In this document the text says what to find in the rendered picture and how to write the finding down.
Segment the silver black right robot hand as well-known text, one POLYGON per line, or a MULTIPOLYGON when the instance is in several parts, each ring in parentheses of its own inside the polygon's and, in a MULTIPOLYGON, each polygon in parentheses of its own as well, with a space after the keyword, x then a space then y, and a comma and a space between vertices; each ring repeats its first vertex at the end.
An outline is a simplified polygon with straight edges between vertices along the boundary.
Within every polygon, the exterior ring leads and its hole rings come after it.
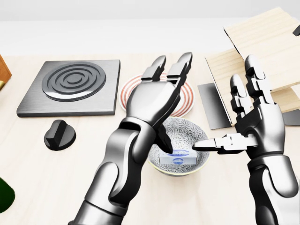
POLYGON ((244 66, 246 85, 237 74, 230 79, 231 105, 237 113, 236 133, 197 141, 193 150, 216 151, 218 154, 246 151, 251 159, 283 154, 285 124, 281 109, 271 96, 270 83, 254 55, 246 57, 244 66))

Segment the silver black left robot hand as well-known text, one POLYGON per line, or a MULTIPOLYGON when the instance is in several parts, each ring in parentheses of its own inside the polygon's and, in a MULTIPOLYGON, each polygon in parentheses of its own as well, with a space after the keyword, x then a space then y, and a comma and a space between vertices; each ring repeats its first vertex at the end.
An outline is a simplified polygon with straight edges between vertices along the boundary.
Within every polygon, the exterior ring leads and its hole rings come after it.
POLYGON ((172 64, 166 81, 160 80, 166 56, 155 59, 141 77, 141 83, 132 91, 126 106, 127 117, 137 118, 150 127, 141 129, 134 147, 137 157, 147 156, 153 144, 166 153, 172 153, 171 139, 163 122, 172 114, 180 101, 180 89, 191 69, 193 55, 186 52, 172 64))

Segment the grey patterned bowl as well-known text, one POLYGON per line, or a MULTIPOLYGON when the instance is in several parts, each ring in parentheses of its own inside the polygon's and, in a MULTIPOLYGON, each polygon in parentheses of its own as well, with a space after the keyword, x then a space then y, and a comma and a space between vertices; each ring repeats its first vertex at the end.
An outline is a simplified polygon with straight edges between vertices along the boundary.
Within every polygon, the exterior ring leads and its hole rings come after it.
MULTIPOLYGON (((163 123, 166 133, 171 139, 173 150, 193 150, 195 142, 207 139, 205 132, 195 123, 177 117, 170 117, 163 123)), ((152 145, 148 161, 159 172, 170 176, 186 176, 199 171, 207 163, 210 153, 196 151, 196 165, 162 165, 159 162, 159 154, 162 150, 157 145, 152 145)))

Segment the white blue cream cheese box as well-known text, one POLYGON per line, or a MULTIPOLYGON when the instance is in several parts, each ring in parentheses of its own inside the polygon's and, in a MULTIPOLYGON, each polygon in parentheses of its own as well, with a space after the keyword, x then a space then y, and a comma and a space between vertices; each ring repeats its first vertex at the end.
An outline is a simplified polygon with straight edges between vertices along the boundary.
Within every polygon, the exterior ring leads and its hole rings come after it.
POLYGON ((160 152, 159 162, 162 165, 196 165, 197 153, 193 150, 173 150, 172 154, 160 152))

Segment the white plate with red rings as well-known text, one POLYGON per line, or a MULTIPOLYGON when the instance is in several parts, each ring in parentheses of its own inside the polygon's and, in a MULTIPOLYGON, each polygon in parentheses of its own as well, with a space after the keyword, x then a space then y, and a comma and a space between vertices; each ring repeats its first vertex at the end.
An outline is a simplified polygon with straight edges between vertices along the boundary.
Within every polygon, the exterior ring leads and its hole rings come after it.
MULTIPOLYGON (((141 83, 142 74, 133 76, 123 85, 119 95, 119 103, 124 111, 126 111, 127 101, 131 95, 133 89, 141 83)), ((172 112, 173 117, 183 117, 186 115, 194 106, 195 92, 192 86, 185 82, 181 87, 180 91, 180 102, 172 112)))

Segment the flat dark stove plate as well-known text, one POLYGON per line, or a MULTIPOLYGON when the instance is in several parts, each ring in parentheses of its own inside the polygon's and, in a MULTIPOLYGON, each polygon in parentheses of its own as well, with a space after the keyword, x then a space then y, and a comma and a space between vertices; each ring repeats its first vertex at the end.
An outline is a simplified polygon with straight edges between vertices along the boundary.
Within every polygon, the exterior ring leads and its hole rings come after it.
POLYGON ((114 115, 120 60, 46 61, 16 113, 18 117, 114 115))

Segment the pale wooden slat rack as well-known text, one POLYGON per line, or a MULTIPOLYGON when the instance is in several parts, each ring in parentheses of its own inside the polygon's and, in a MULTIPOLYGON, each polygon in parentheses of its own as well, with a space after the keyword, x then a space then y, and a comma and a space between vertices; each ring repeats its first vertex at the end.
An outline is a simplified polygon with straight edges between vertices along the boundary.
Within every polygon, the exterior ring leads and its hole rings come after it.
POLYGON ((224 31, 233 48, 205 58, 213 82, 198 87, 210 128, 236 123, 230 78, 238 74, 247 82, 244 61, 250 54, 262 66, 285 124, 300 126, 300 21, 278 7, 224 31))

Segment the round black stove knob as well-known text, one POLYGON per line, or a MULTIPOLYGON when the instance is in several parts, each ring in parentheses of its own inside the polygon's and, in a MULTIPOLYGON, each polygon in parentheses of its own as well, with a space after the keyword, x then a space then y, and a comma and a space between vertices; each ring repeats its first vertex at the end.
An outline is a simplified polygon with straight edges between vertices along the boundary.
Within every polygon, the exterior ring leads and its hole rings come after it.
POLYGON ((64 120, 55 120, 44 136, 44 143, 50 150, 59 151, 71 146, 76 132, 64 120))

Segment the dark green bottle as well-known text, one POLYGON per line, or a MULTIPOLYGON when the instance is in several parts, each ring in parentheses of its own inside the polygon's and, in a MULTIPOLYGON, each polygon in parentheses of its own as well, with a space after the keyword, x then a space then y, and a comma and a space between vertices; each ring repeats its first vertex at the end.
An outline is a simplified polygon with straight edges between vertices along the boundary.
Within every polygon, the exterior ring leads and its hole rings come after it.
POLYGON ((6 211, 15 200, 14 190, 0 178, 0 213, 6 211))

